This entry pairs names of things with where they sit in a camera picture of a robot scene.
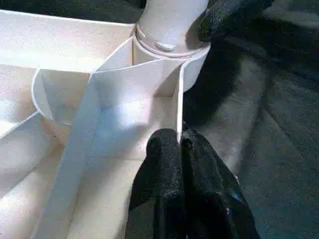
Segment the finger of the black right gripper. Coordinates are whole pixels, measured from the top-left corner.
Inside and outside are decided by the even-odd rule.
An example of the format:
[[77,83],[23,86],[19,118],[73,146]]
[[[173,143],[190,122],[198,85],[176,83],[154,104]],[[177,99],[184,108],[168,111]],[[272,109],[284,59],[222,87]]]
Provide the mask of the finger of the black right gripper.
[[198,38],[212,42],[243,28],[265,9],[272,0],[211,0],[200,23]]

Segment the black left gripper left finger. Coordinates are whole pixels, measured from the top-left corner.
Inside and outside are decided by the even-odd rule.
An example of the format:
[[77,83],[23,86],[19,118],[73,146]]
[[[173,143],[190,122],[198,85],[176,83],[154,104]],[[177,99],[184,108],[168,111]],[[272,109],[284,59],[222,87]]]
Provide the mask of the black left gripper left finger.
[[155,131],[133,182],[125,237],[184,239],[185,204],[182,164],[173,129]]

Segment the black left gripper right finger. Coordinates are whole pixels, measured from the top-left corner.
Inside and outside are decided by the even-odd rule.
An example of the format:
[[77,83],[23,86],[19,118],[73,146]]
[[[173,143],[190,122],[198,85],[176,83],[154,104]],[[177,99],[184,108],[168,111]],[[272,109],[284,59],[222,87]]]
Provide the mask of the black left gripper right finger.
[[190,128],[181,140],[187,237],[258,239],[238,180],[209,141]]

